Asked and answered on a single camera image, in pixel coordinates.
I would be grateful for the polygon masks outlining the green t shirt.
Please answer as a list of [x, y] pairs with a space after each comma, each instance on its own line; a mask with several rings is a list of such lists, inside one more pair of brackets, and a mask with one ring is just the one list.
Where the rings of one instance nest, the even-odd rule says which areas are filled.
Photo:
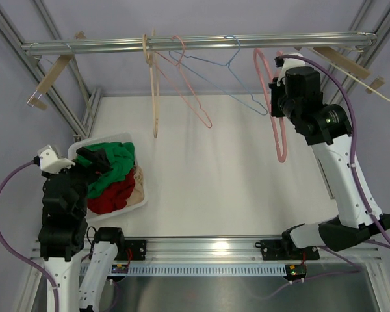
[[111, 171], [89, 184], [88, 198], [98, 198], [111, 184], [124, 181], [135, 165], [135, 147], [131, 142], [102, 142], [85, 146], [90, 151], [104, 151]]

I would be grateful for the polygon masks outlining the red t shirt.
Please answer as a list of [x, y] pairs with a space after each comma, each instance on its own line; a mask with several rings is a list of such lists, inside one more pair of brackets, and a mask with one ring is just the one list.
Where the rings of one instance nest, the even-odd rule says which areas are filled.
[[88, 199], [88, 209], [97, 215], [105, 215], [123, 209], [127, 205], [134, 186], [134, 170], [132, 169], [124, 180], [112, 183], [97, 198]]

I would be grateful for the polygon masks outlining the beige t shirt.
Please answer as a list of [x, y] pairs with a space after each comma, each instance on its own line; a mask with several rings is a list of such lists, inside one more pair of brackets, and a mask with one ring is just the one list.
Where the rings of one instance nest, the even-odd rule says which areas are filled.
[[127, 207], [142, 203], [145, 195], [143, 171], [139, 166], [135, 166], [133, 170], [134, 170], [133, 177], [135, 179], [135, 186], [130, 197], [127, 199]]

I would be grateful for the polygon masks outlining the pink plastic hanger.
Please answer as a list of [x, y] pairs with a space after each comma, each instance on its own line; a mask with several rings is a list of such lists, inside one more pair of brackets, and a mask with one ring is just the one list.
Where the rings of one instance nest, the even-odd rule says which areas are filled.
[[259, 49], [255, 48], [253, 51], [253, 63], [257, 76], [261, 83], [263, 95], [266, 101], [267, 109], [270, 115], [270, 122], [274, 135], [274, 143], [276, 147], [276, 156], [280, 163], [284, 163], [287, 159], [287, 137], [283, 118], [273, 117], [271, 98], [270, 98], [270, 87], [269, 83], [273, 81], [274, 73], [271, 70], [270, 64], [264, 53]]

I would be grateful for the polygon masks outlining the blue wire hanger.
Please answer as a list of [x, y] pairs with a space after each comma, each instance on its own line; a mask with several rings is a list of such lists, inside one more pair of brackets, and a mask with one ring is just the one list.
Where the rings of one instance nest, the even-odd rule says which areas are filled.
[[206, 58], [201, 58], [201, 57], [197, 57], [195, 55], [186, 55], [183, 51], [176, 51], [176, 50], [171, 50], [168, 52], [168, 55], [173, 59], [173, 60], [178, 60], [177, 59], [177, 56], [179, 55], [180, 57], [182, 57], [183, 59], [193, 59], [193, 60], [197, 60], [197, 61], [200, 61], [200, 62], [203, 62], [203, 63], [206, 63], [210, 66], [212, 66], [213, 68], [214, 67], [220, 67], [220, 68], [225, 68], [226, 69], [226, 72], [230, 74], [230, 76], [232, 76], [232, 78], [234, 78], [241, 86], [242, 86], [242, 89], [244, 91], [246, 91], [246, 93], [250, 96], [250, 99], [253, 103], [255, 103], [256, 105], [258, 105], [258, 108], [255, 108], [253, 106], [251, 106], [249, 103], [237, 98], [234, 94], [230, 93], [229, 91], [225, 90], [224, 88], [222, 88], [221, 86], [217, 85], [216, 83], [214, 83], [213, 81], [211, 81], [210, 79], [208, 79], [206, 76], [202, 75], [200, 72], [194, 70], [193, 68], [191, 68], [190, 66], [187, 66], [182, 60], [180, 61], [180, 65], [182, 65], [182, 67], [184, 67], [186, 70], [188, 70], [190, 73], [193, 73], [194, 75], [196, 75], [197, 77], [199, 77], [200, 79], [202, 79], [203, 81], [209, 83], [210, 85], [214, 86], [216, 89], [218, 89], [219, 91], [221, 91], [224, 95], [226, 96], [229, 96], [231, 97], [232, 99], [236, 100], [237, 102], [239, 102], [240, 104], [244, 105], [245, 107], [247, 107], [248, 109], [250, 109], [251, 111], [254, 111], [255, 113], [257, 113], [258, 115], [260, 116], [266, 116], [268, 115], [268, 109], [267, 107], [262, 104], [260, 101], [256, 100], [255, 99], [255, 96], [254, 94], [250, 91], [250, 89], [244, 84], [244, 82], [240, 79], [240, 77], [233, 71], [231, 65], [232, 65], [232, 62], [234, 61], [235, 57], [239, 54], [239, 52], [241, 51], [241, 42], [240, 40], [238, 39], [237, 36], [233, 35], [233, 34], [229, 34], [229, 35], [225, 35], [224, 39], [232, 39], [236, 42], [237, 44], [237, 50], [236, 52], [234, 52], [234, 54], [232, 54], [232, 56], [225, 62], [225, 63], [219, 63], [219, 62], [215, 62], [215, 61], [212, 61], [212, 60], [209, 60], [209, 59], [206, 59]]

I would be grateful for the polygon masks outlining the beige wooden hanger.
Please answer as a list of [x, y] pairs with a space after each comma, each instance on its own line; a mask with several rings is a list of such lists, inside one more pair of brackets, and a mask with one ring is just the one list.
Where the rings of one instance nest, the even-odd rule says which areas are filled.
[[151, 102], [153, 111], [153, 137], [157, 139], [159, 132], [159, 72], [158, 58], [156, 52], [149, 48], [149, 39], [155, 36], [155, 29], [152, 30], [151, 37], [147, 34], [142, 36], [142, 47], [146, 64], [149, 66], [149, 78], [151, 85]]

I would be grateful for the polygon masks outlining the pink wire hanger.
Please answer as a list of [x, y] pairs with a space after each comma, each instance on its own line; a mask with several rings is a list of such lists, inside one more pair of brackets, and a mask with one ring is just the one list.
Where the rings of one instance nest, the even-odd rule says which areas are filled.
[[200, 98], [198, 97], [197, 93], [193, 89], [188, 77], [185, 75], [185, 72], [182, 68], [182, 59], [185, 56], [186, 52], [186, 45], [184, 44], [181, 37], [175, 35], [170, 37], [171, 43], [178, 43], [181, 48], [181, 56], [177, 60], [172, 60], [171, 57], [167, 57], [163, 55], [162, 53], [156, 51], [155, 54], [159, 57], [161, 57], [163, 60], [167, 61], [170, 65], [172, 65], [180, 74], [180, 78], [185, 83], [186, 87], [189, 89], [190, 94], [195, 99], [196, 103], [198, 104], [197, 107], [195, 107], [187, 98], [187, 96], [184, 96], [183, 93], [180, 91], [180, 89], [177, 87], [177, 85], [165, 74], [162, 70], [160, 70], [161, 75], [168, 81], [168, 83], [173, 87], [173, 89], [176, 91], [176, 93], [181, 97], [181, 99], [186, 103], [188, 108], [196, 115], [196, 117], [199, 119], [199, 121], [208, 129], [211, 129], [213, 127], [213, 122], [208, 115], [207, 111], [203, 108], [202, 102], [200, 101]]

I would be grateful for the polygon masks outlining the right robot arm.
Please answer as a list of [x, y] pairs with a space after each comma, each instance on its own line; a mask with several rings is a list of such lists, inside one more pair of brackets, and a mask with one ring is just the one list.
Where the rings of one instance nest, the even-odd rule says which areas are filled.
[[284, 231], [282, 253], [295, 258], [304, 248], [322, 245], [341, 251], [390, 229], [390, 214], [383, 213], [373, 200], [359, 166], [346, 111], [323, 102], [320, 73], [311, 66], [285, 64], [269, 87], [272, 113], [286, 117], [305, 138], [338, 210], [331, 220]]

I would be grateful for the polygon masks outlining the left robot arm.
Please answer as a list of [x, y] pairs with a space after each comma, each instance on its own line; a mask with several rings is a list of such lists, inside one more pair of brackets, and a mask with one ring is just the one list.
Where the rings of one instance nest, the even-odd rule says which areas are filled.
[[101, 227], [93, 240], [90, 264], [83, 278], [82, 250], [88, 229], [88, 187], [112, 170], [106, 153], [79, 148], [89, 166], [61, 157], [52, 146], [38, 152], [46, 177], [42, 198], [42, 227], [38, 236], [44, 267], [52, 277], [57, 311], [99, 311], [101, 295], [115, 259], [125, 255], [123, 231]]

